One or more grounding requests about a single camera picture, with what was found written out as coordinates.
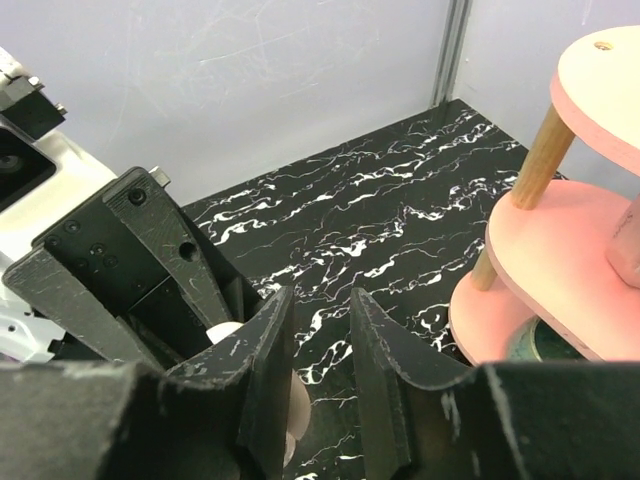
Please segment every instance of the black marble surface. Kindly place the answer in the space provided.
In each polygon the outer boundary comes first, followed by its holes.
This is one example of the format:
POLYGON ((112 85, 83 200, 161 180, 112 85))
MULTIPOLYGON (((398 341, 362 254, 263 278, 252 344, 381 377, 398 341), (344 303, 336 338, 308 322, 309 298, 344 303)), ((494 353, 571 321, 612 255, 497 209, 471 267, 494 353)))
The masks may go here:
POLYGON ((296 369, 313 400, 285 478, 363 479, 349 293, 461 358, 453 289, 526 150, 461 101, 196 202, 187 213, 263 295, 297 294, 296 369))

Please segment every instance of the white robot part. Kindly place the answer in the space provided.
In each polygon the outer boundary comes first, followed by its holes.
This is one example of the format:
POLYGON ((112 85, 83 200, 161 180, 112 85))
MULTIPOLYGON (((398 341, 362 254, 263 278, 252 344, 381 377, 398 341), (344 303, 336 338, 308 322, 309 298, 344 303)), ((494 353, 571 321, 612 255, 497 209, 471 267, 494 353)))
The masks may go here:
POLYGON ((0 352, 21 363, 45 363, 53 353, 52 340, 62 340, 64 330, 30 312, 0 308, 0 352))
MULTIPOLYGON (((207 330, 207 336, 213 345, 242 327, 240 322, 224 322, 207 330)), ((287 435, 285 439, 284 466, 291 461, 295 453, 296 443, 307 431, 311 420, 311 399, 307 387, 294 371, 291 377, 291 395, 289 397, 289 417, 287 420, 287 435)))
MULTIPOLYGON (((17 77, 27 77, 31 85, 42 87, 37 77, 0 48, 0 88, 17 77)), ((3 127, 15 131, 11 125, 3 127)), ((11 263, 29 253, 35 237, 116 178, 110 169, 57 129, 35 142, 26 138, 25 142, 54 164, 55 173, 0 211, 0 278, 11 263)), ((12 322, 0 324, 0 353, 29 362, 46 362, 53 356, 47 348, 52 340, 61 339, 64 331, 49 320, 24 316, 25 312, 31 312, 31 307, 1 281, 0 309, 4 312, 0 321, 12 322)))

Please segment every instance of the wooden rod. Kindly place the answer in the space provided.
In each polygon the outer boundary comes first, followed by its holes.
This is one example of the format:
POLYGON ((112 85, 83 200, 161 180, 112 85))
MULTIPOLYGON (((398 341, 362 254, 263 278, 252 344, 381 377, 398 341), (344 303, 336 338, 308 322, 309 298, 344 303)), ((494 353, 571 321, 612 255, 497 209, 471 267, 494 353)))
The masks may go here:
MULTIPOLYGON (((575 134, 551 105, 511 191, 511 201, 517 208, 533 210, 538 205, 574 138, 575 134)), ((496 277, 485 248, 473 267, 471 283, 478 290, 486 291, 496 277)))

